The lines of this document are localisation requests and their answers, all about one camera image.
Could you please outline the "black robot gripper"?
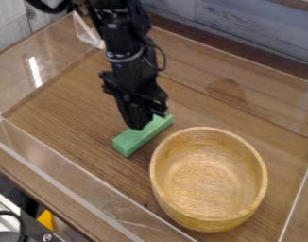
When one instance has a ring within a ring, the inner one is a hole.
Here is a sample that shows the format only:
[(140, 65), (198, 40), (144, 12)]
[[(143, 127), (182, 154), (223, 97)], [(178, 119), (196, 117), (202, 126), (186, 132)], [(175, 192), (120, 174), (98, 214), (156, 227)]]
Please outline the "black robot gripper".
[(158, 65), (155, 50), (139, 50), (135, 54), (106, 52), (111, 70), (100, 73), (104, 92), (118, 103), (126, 124), (132, 130), (143, 130), (154, 120), (154, 114), (166, 117), (170, 113), (168, 94), (156, 78), (163, 70)]

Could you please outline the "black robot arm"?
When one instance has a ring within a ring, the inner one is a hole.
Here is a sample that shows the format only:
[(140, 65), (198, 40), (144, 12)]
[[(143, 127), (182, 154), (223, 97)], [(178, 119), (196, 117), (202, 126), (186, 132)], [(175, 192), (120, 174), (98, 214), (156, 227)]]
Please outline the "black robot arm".
[(163, 50), (150, 36), (152, 23), (140, 0), (62, 0), (54, 7), (43, 0), (26, 1), (44, 13), (75, 10), (91, 19), (111, 65), (100, 73), (103, 90), (115, 97), (128, 127), (144, 129), (156, 115), (166, 115), (168, 94), (156, 82), (167, 61), (156, 59)]

